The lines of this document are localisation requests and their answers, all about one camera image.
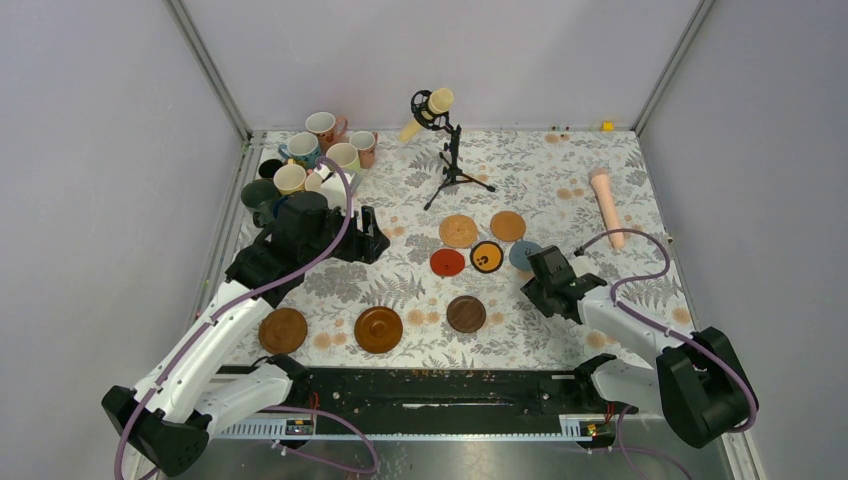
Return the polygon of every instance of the tripod stand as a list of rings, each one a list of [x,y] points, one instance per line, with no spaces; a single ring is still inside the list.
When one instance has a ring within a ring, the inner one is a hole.
[[[433,131],[444,130],[451,136],[451,140],[450,143],[445,143],[444,148],[441,152],[439,152],[439,158],[445,162],[445,166],[442,167],[442,175],[445,175],[445,180],[441,185],[439,185],[439,188],[436,189],[436,193],[434,193],[433,196],[430,197],[430,200],[424,205],[424,210],[430,209],[430,206],[433,205],[433,201],[439,195],[439,192],[452,185],[476,183],[481,187],[485,187],[486,190],[494,192],[495,187],[487,185],[480,180],[463,173],[462,169],[459,168],[459,137],[462,135],[462,127],[457,125],[456,128],[454,128],[454,126],[451,125],[448,112],[436,114],[428,108],[427,101],[429,100],[431,93],[432,92],[429,90],[421,90],[412,96],[412,115],[422,127]],[[450,161],[445,158],[445,152],[449,153]]]

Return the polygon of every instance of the brown wooden coaster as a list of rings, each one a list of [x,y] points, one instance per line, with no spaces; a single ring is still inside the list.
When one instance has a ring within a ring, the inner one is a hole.
[[[449,247],[468,248],[477,240],[477,224],[471,217],[451,215],[439,225],[439,237]]]
[[[259,325],[259,345],[268,353],[292,353],[306,340],[308,327],[303,314],[293,308],[274,310]]]
[[[527,224],[521,215],[508,211],[496,213],[489,226],[492,234],[504,242],[520,240],[527,231]]]
[[[448,323],[461,333],[474,333],[486,323],[486,307],[476,298],[463,295],[448,305]]]
[[[391,308],[371,307],[356,320],[353,334],[366,352],[386,353],[400,343],[403,322]]]

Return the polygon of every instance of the red coaster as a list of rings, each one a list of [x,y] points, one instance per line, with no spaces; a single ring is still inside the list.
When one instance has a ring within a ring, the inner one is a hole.
[[[430,257],[430,268],[436,275],[452,277],[465,268],[465,257],[451,248],[436,250]]]

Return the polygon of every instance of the white mug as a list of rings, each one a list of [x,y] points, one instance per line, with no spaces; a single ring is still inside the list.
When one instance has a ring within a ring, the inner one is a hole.
[[[340,142],[347,131],[347,117],[335,117],[330,112],[313,113],[306,119],[306,130],[318,137],[321,151],[327,150]]]
[[[297,163],[289,163],[283,165],[274,174],[274,186],[283,195],[290,195],[294,192],[303,190],[303,184],[306,181],[306,170]]]
[[[348,172],[361,173],[359,150],[349,143],[337,143],[327,150],[327,157]]]

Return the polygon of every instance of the yellow object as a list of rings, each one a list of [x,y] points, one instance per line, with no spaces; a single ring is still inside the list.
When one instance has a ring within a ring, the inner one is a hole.
[[[450,110],[450,106],[453,104],[453,92],[449,88],[440,88],[435,92],[430,94],[430,99],[427,101],[427,107],[431,112],[440,115],[442,113]],[[421,112],[421,115],[428,120],[432,120],[433,118],[427,114],[427,111]],[[412,139],[420,130],[421,124],[418,123],[414,118],[412,121],[406,124],[403,130],[400,131],[400,135],[398,135],[398,140],[401,143],[406,143]]]

